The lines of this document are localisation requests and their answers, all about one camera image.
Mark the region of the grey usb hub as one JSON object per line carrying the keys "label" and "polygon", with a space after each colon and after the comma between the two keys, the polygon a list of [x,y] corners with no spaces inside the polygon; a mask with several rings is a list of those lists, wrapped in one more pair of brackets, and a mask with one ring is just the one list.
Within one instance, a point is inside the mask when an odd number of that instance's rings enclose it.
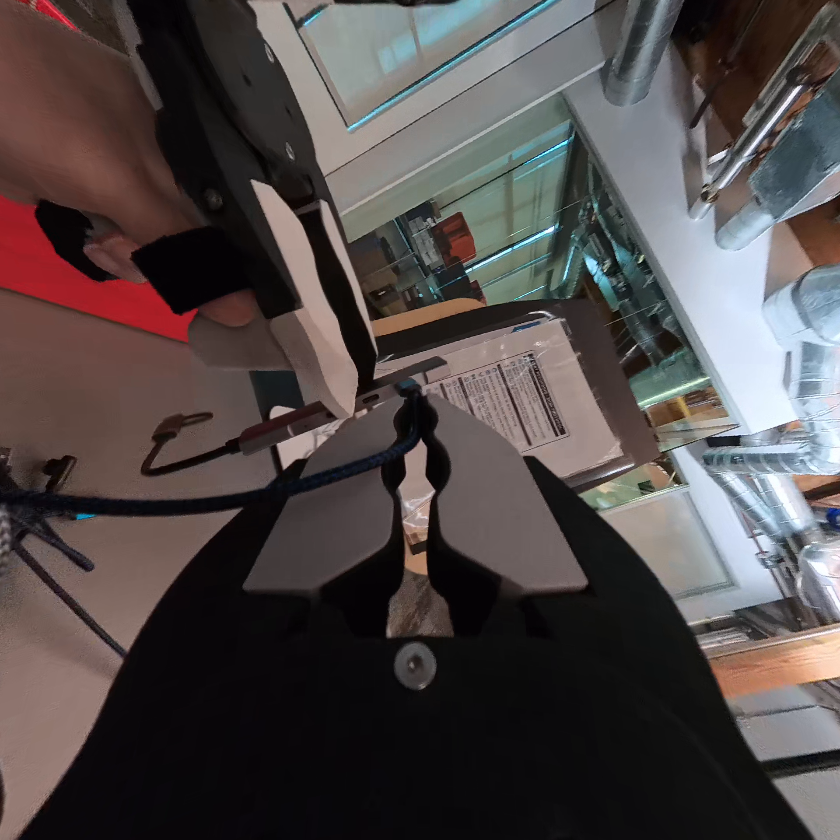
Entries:
{"label": "grey usb hub", "polygon": [[[440,368],[448,371],[448,364],[444,359],[434,356],[386,374],[375,380],[369,391],[356,398],[350,416],[369,412],[401,395],[406,389],[425,385],[427,373]],[[342,418],[334,415],[325,405],[315,402],[248,427],[239,436],[228,440],[227,445],[233,452],[249,456],[326,425],[342,422]]]}

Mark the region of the silver insulated duct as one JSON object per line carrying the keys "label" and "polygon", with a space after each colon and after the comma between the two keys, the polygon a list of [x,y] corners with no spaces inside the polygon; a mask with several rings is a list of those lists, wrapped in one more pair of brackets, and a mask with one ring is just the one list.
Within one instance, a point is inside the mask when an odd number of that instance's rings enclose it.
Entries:
{"label": "silver insulated duct", "polygon": [[839,266],[813,268],[777,290],[763,316],[786,353],[784,387],[812,456],[837,460]]}

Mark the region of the large paned window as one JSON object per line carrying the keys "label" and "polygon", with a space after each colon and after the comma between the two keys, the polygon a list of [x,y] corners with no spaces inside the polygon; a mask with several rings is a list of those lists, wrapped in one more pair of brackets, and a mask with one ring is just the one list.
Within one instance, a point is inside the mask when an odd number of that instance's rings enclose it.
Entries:
{"label": "large paned window", "polygon": [[455,93],[599,12],[603,1],[316,2],[296,35],[353,132],[455,73]]}

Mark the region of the round metal duct pipe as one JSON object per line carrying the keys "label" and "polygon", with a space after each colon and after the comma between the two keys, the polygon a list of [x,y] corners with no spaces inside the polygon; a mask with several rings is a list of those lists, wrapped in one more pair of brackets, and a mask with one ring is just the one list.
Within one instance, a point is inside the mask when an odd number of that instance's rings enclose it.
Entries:
{"label": "round metal duct pipe", "polygon": [[629,1],[605,73],[605,99],[616,107],[646,98],[676,26],[683,1]]}

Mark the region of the large galvanized duct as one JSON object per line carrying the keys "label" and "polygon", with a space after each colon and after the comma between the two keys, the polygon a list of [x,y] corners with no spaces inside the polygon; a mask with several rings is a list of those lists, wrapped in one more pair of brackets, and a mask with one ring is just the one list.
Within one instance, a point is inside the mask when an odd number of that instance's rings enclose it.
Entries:
{"label": "large galvanized duct", "polygon": [[839,80],[835,73],[782,132],[749,177],[751,199],[716,234],[741,250],[774,225],[839,194]]}

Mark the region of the dark box with white label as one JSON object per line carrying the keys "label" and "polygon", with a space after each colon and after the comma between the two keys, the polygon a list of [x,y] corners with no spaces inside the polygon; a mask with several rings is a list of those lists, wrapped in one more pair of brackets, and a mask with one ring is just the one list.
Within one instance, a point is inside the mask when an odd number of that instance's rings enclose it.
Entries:
{"label": "dark box with white label", "polygon": [[486,306],[376,339],[378,375],[434,356],[424,392],[471,414],[579,492],[659,457],[658,442],[585,299]]}

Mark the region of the wooden beam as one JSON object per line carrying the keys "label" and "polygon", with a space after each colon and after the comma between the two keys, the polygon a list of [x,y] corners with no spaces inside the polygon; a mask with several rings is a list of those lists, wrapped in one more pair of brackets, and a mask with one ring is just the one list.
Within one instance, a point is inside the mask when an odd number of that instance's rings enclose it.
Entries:
{"label": "wooden beam", "polygon": [[730,645],[706,656],[727,699],[838,680],[839,625]]}

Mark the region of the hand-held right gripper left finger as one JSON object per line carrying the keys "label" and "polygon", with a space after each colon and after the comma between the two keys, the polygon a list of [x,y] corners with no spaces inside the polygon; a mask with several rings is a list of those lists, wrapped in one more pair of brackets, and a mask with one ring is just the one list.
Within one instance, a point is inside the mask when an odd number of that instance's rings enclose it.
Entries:
{"label": "hand-held right gripper left finger", "polygon": [[[393,446],[403,433],[399,396],[346,421],[311,455],[301,477],[361,462]],[[244,582],[251,595],[313,597],[341,577],[385,564],[386,579],[403,577],[404,537],[396,490],[377,466],[289,497]]]}

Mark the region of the person's left hand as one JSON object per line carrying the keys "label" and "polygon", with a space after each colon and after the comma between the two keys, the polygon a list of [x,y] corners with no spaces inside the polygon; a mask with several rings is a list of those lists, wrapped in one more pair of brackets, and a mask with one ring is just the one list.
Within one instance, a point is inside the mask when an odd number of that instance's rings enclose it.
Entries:
{"label": "person's left hand", "polygon": [[251,322],[244,258],[176,184],[125,56],[26,3],[1,6],[2,194],[35,206],[90,279],[148,282],[176,314]]}

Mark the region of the red box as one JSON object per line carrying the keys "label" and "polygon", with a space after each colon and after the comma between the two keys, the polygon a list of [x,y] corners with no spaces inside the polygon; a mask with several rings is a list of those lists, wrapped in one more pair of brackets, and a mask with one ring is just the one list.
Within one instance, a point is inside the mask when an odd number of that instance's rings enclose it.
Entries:
{"label": "red box", "polygon": [[1,199],[1,288],[181,343],[193,314],[174,314],[147,284],[95,281],[60,258],[31,206]]}

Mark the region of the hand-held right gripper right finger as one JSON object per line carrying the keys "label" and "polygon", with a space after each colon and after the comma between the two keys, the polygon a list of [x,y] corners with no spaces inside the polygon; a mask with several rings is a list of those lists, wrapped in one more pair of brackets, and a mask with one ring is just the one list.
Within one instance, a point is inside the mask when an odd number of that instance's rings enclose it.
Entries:
{"label": "hand-held right gripper right finger", "polygon": [[587,577],[517,448],[445,399],[423,399],[427,572],[449,601],[474,575],[515,596],[582,592]]}

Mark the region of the chrome pipe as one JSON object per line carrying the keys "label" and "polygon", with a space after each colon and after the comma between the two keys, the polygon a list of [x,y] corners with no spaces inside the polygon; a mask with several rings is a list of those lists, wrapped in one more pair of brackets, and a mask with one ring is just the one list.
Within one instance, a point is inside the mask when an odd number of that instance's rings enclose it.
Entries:
{"label": "chrome pipe", "polygon": [[759,108],[757,116],[731,144],[715,164],[689,210],[689,218],[697,221],[705,217],[718,200],[719,193],[729,186],[750,163],[762,144],[774,137],[793,106],[806,92],[814,88],[810,71],[804,65],[789,69],[782,83],[770,99]]}

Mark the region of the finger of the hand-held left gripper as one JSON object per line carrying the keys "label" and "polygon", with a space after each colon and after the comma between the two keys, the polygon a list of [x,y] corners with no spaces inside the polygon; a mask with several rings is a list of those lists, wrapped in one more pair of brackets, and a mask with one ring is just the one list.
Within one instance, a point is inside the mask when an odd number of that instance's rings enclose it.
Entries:
{"label": "finger of the hand-held left gripper", "polygon": [[322,287],[315,250],[300,217],[275,188],[257,180],[251,186],[300,299],[298,309],[273,318],[269,329],[306,402],[320,402],[338,419],[351,417],[359,374]]}
{"label": "finger of the hand-held left gripper", "polygon": [[377,346],[333,207],[319,198],[299,208],[297,218],[307,235],[323,294],[338,321],[343,346],[356,367],[359,383],[372,384]]}

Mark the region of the orange crate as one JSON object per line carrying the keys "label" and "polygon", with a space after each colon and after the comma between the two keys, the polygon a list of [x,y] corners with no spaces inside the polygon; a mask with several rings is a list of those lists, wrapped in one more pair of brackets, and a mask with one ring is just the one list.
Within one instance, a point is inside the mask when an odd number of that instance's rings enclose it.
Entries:
{"label": "orange crate", "polygon": [[455,262],[465,264],[476,257],[475,240],[463,213],[453,213],[440,219],[432,228],[432,233],[439,253],[447,266]]}

